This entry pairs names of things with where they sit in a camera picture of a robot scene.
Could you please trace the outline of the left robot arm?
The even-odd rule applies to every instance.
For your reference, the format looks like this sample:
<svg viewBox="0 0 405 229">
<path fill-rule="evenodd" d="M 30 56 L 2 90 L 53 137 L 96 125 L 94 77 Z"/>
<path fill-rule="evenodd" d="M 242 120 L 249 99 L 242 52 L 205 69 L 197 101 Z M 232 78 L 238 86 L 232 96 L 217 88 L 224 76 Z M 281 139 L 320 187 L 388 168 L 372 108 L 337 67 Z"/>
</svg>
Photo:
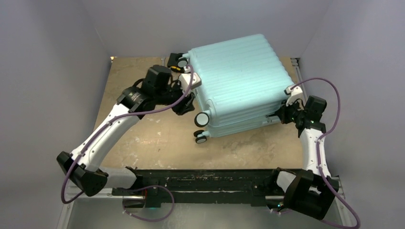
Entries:
<svg viewBox="0 0 405 229">
<path fill-rule="evenodd" d="M 133 168 L 101 168 L 101 163 L 117 141 L 144 116 L 166 110 L 184 115 L 194 110 L 195 96 L 191 91 L 197 85 L 195 71 L 191 65 L 184 69 L 185 73 L 174 80 L 168 67 L 150 67 L 144 78 L 122 91 L 105 120 L 80 146 L 57 156 L 65 174 L 61 190 L 63 203 L 72 202 L 65 198 L 68 181 L 80 189 L 78 196 L 92 197 L 111 187 L 124 188 L 130 195 L 141 192 L 142 182 Z"/>
</svg>

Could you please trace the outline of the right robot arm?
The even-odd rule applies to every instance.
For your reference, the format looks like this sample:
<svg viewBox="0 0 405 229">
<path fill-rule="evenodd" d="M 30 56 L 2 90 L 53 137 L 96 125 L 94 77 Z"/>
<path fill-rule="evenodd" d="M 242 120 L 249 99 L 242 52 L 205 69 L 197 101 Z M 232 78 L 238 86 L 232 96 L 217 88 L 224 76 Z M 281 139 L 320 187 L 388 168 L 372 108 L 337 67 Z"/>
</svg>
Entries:
<svg viewBox="0 0 405 229">
<path fill-rule="evenodd" d="M 327 167 L 321 138 L 326 133 L 326 126 L 321 122 L 326 107 L 324 99 L 310 96 L 306 104 L 300 98 L 284 100 L 275 112 L 282 124 L 295 124 L 303 152 L 301 170 L 277 168 L 275 177 L 268 181 L 272 193 L 284 192 L 283 200 L 276 207 L 280 214 L 290 209 L 323 220 L 335 199 L 334 192 L 339 190 Z"/>
</svg>

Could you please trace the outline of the light blue suitcase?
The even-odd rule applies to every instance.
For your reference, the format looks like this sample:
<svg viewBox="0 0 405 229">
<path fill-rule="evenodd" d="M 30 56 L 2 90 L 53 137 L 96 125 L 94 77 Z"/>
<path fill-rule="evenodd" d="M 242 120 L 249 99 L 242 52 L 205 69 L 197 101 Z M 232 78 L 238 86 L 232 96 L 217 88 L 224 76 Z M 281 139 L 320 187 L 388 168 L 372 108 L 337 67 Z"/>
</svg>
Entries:
<svg viewBox="0 0 405 229">
<path fill-rule="evenodd" d="M 201 80 L 195 142 L 276 124 L 293 81 L 262 34 L 192 48 L 182 55 Z"/>
</svg>

